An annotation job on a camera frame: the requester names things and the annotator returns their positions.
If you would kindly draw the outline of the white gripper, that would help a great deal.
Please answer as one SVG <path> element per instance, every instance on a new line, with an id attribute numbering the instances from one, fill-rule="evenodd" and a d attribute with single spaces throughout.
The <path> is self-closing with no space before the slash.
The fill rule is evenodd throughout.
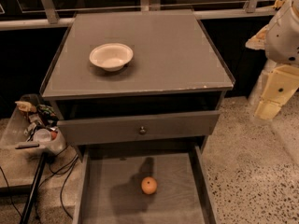
<path id="1" fill-rule="evenodd" d="M 248 49 L 265 49 L 265 37 L 268 26 L 265 25 L 245 44 Z M 259 119 L 273 119 L 281 107 L 285 105 L 299 88 L 299 68 L 291 65 L 281 65 L 273 69 L 267 78 L 260 101 L 254 116 Z"/>

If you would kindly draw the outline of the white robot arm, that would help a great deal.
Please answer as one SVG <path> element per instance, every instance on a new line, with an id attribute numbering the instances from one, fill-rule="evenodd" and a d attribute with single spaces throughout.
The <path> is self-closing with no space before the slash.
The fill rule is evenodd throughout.
<path id="1" fill-rule="evenodd" d="M 277 0 L 275 7 L 271 21 L 246 42 L 278 65 L 267 75 L 254 112 L 259 119 L 273 119 L 299 88 L 299 0 Z"/>

